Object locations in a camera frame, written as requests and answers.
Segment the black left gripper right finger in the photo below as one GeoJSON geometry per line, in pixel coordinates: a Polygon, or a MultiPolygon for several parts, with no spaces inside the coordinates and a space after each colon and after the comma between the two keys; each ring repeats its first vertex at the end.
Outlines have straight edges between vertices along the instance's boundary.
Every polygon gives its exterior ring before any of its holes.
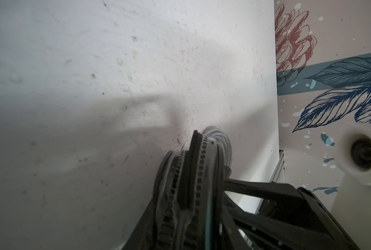
{"type": "Polygon", "coordinates": [[[232,200],[222,200],[221,224],[222,234],[219,240],[220,250],[249,250],[248,243],[234,221],[234,215],[244,212],[232,200]]]}

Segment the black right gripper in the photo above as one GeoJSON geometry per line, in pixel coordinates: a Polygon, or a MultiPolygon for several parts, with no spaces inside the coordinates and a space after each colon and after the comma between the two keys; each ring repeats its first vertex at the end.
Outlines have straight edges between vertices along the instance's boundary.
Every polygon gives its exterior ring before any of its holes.
{"type": "Polygon", "coordinates": [[[254,250],[357,250],[358,246],[310,191],[289,184],[224,181],[226,191],[262,198],[267,208],[251,214],[227,208],[254,250]]]}

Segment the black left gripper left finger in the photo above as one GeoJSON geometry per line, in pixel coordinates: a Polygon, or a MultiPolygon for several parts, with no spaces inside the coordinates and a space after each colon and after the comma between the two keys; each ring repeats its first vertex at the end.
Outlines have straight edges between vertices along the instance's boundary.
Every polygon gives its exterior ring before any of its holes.
{"type": "Polygon", "coordinates": [[[123,250],[155,250],[155,203],[151,200],[123,250]]]}

